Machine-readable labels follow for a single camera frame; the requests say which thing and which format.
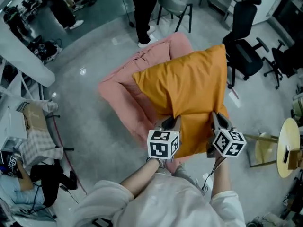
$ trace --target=orange pillow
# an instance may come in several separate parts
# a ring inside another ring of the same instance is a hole
[[[211,112],[228,116],[223,105],[227,64],[223,44],[136,72],[133,78],[159,117],[181,115],[182,145],[175,157],[206,151]]]

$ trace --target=gray chair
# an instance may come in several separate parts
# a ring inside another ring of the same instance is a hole
[[[180,1],[180,0],[158,0],[158,3],[160,4],[160,10],[159,10],[159,14],[158,14],[157,25],[159,25],[162,8],[164,8],[171,14],[171,19],[174,18],[173,15],[175,15],[179,18],[179,22],[178,22],[175,32],[178,31],[184,15],[189,14],[188,32],[189,33],[191,32],[191,18],[192,18],[192,14],[193,14],[193,4],[186,4],[185,2]]]

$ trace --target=round wooden table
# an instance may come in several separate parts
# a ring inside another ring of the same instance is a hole
[[[289,153],[285,161],[287,151],[300,149],[300,133],[295,120],[288,118],[284,121],[279,137],[262,133],[260,136],[243,134],[245,137],[256,139],[255,155],[256,160],[261,162],[250,167],[267,166],[276,163],[279,175],[282,178],[288,177],[293,170],[288,170]],[[266,162],[272,152],[274,144],[277,146],[276,160]]]

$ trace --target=checkered fabric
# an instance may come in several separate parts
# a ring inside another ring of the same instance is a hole
[[[63,147],[55,148],[48,131],[30,129],[27,141],[18,149],[22,155],[24,167],[32,167],[47,158],[62,159]]]

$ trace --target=pink cushion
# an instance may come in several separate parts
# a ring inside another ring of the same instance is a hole
[[[154,128],[157,115],[132,74],[191,52],[193,49],[186,36],[180,32],[174,33],[137,52],[99,83],[101,96],[143,147],[146,147],[148,131]]]

